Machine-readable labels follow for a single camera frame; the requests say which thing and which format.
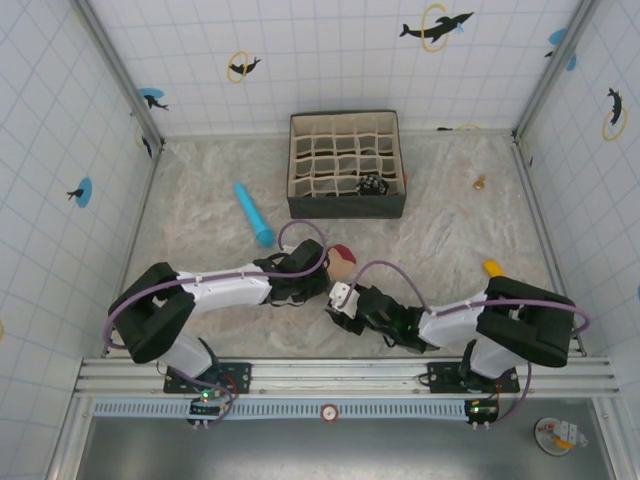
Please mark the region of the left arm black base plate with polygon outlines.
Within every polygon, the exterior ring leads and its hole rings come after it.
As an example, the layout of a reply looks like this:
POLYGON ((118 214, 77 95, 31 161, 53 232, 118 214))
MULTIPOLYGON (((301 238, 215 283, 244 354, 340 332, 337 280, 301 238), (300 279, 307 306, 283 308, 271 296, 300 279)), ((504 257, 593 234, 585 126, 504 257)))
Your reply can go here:
MULTIPOLYGON (((252 379, 252 364, 248 362, 226 362, 220 364, 220 373, 216 380, 209 383, 217 383, 232 394, 248 394, 252 379)), ((173 369, 167 368, 163 385, 166 394, 196 394, 205 389, 205 386, 189 382, 179 376, 173 369)))

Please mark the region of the blue circle shark decal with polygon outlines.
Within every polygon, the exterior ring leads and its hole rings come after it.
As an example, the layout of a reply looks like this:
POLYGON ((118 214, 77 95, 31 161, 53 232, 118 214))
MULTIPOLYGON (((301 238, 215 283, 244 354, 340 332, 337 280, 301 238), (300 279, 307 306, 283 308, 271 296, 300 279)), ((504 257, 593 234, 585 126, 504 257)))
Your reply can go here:
POLYGON ((168 111, 169 106, 167 104, 161 103, 161 100, 164 98, 165 93, 157 88, 153 87, 144 87, 138 90, 142 99, 146 102, 149 109, 161 109, 168 111))

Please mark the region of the long aluminium base rail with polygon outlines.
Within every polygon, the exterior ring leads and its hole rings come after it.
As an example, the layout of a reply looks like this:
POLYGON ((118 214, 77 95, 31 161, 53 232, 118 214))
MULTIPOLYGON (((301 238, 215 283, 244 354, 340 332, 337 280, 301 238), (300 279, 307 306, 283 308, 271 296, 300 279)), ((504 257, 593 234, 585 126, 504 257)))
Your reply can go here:
MULTIPOLYGON (((249 398, 411 398, 430 395, 417 381, 428 359, 252 359, 249 398)), ((160 397, 164 378, 153 364, 126 358, 87 359, 74 394, 79 397, 160 397)), ((610 361, 571 357, 561 369, 532 368, 530 399, 612 398, 620 386, 610 361)))

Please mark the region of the blue decal with black fish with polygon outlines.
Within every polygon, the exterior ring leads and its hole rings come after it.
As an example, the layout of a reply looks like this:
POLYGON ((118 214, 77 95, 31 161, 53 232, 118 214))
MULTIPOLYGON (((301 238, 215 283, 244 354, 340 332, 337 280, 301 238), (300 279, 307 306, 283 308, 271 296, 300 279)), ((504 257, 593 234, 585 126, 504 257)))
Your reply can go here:
POLYGON ((545 54, 545 58, 549 58, 553 56, 555 52, 555 48, 558 47, 559 44, 562 42, 565 34, 566 34, 566 29, 562 28, 562 29, 556 30, 548 37, 548 42, 553 47, 553 49, 545 54))

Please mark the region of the aluminium side rail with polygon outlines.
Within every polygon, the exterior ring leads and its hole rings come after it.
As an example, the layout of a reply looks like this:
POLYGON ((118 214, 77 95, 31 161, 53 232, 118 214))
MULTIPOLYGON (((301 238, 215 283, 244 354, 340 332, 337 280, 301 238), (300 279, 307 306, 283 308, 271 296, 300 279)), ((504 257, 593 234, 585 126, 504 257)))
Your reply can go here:
MULTIPOLYGON (((530 174, 524 154, 517 142, 511 143, 511 152, 524 190, 534 229, 544 258, 545 268, 550 278, 552 290, 558 294, 572 298, 574 302, 578 304, 578 301, 567 289, 564 271, 555 251, 554 241, 547 225, 546 215, 540 202, 540 196, 536 191, 535 182, 530 174)), ((601 350, 596 349, 598 337, 592 338, 588 336, 588 333, 592 332, 595 326, 596 321, 593 320, 591 322, 590 330, 579 333, 575 336, 579 345, 580 354, 583 357, 608 357, 609 352, 607 348, 601 350)))
MULTIPOLYGON (((112 295, 108 306, 115 302, 127 288, 126 277, 130 270, 131 261, 134 250, 136 248, 136 242, 139 236, 142 218, 144 216, 146 205, 148 203, 150 190, 153 185, 158 164, 162 157, 163 151, 165 150, 166 143, 166 138, 160 137, 159 143, 157 144, 157 146, 155 146, 155 150, 152 150, 154 153, 150 157, 149 162, 147 162, 151 166, 149 167, 148 173, 144 177, 144 184, 138 189, 140 195, 137 199, 137 203, 134 204, 136 206, 136 210, 134 210, 134 216, 132 217, 132 229, 127 239, 124 261, 117 280, 117 288, 115 290, 115 293, 112 295)), ((101 347, 99 350, 100 353, 98 355, 101 358, 104 358, 114 349, 118 350, 115 347, 109 346, 109 342, 112 341, 112 332, 114 330, 113 326, 109 326, 112 325, 112 323, 109 323, 110 321, 108 320, 109 315, 109 310, 107 308, 107 318, 105 318, 105 323, 103 325, 100 337, 101 347)))

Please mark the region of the black and white patterned sock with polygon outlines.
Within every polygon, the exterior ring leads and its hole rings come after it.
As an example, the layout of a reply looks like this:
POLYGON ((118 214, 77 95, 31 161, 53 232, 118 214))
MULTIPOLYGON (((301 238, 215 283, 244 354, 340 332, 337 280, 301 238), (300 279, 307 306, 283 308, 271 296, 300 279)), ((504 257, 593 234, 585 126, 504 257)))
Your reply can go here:
POLYGON ((384 196, 389 184, 378 174, 366 174, 356 182, 356 192, 361 196, 384 196))

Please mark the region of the aluminium frame post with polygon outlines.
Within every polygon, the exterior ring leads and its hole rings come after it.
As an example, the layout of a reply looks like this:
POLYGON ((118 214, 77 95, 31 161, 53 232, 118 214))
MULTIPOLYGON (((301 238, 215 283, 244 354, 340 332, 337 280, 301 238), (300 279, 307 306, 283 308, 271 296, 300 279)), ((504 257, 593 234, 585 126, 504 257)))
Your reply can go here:
POLYGON ((513 141, 516 145, 519 145, 531 130, 556 82, 576 52, 577 45, 601 2, 602 0, 579 1, 574 15, 566 27, 564 37, 555 48, 550 64, 536 85, 517 126, 512 130, 513 141))
POLYGON ((89 0, 69 0, 95 48, 104 61, 109 73, 124 96, 133 117, 138 122, 141 136, 151 149, 155 159, 163 149, 163 138, 151 117, 147 103, 136 88, 109 35, 103 27, 89 0))

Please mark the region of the turquoise plastic cylinder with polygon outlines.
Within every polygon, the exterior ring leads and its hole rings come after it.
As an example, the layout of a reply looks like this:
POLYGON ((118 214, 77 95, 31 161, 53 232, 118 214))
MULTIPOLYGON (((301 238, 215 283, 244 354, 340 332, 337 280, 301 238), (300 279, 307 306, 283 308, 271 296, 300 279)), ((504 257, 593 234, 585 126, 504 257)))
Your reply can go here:
POLYGON ((233 190, 253 230, 256 241, 261 246, 271 247, 274 243, 274 233, 264 221, 245 186, 241 183, 235 183, 233 190))

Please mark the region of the blue oval fish decal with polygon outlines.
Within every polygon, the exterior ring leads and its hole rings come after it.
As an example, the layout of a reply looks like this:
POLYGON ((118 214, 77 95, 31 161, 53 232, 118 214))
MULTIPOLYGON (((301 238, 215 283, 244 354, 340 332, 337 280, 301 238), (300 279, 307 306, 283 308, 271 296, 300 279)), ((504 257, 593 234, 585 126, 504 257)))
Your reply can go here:
POLYGON ((84 209, 88 206, 93 194, 93 182, 89 177, 84 177, 77 185, 77 187, 66 193, 69 201, 74 201, 75 204, 84 209))

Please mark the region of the grey disc with small parts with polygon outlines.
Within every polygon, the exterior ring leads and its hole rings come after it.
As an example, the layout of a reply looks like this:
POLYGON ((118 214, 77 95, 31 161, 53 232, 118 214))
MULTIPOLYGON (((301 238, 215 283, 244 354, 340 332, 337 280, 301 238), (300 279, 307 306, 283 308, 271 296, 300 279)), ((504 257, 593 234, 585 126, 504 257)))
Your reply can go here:
POLYGON ((553 417, 541 418, 534 427, 534 439, 546 454, 561 457, 574 448, 589 444, 587 437, 574 423, 553 417))

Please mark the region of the fabric divider organizer box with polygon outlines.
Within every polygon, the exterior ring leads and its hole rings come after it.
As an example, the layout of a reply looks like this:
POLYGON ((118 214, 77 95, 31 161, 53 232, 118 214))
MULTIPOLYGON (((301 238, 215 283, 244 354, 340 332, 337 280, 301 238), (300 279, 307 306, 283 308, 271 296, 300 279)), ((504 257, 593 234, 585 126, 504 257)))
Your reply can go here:
POLYGON ((394 110, 298 113, 290 117, 286 196, 304 219, 398 219, 407 198, 394 110), (361 196, 356 182, 378 174, 384 196, 361 196))

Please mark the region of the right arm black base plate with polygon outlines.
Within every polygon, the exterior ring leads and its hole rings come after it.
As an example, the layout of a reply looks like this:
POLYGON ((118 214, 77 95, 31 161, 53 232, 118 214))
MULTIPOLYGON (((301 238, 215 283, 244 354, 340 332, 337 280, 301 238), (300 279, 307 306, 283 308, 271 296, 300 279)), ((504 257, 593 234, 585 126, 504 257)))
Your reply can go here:
POLYGON ((519 393, 519 377, 514 368, 492 379, 473 372, 462 362, 429 362, 427 383, 435 394, 490 394, 499 387, 502 393, 519 393))

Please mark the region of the beige and maroon sock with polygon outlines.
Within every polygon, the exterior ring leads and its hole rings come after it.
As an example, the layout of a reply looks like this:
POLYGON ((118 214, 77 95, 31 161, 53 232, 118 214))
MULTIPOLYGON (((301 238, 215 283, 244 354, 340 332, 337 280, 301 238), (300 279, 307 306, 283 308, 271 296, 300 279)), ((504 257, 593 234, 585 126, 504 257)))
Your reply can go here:
POLYGON ((356 257, 348 247, 342 244, 333 245, 329 249, 332 250, 331 265, 325 268, 329 279, 332 282, 344 282, 357 265, 356 257))

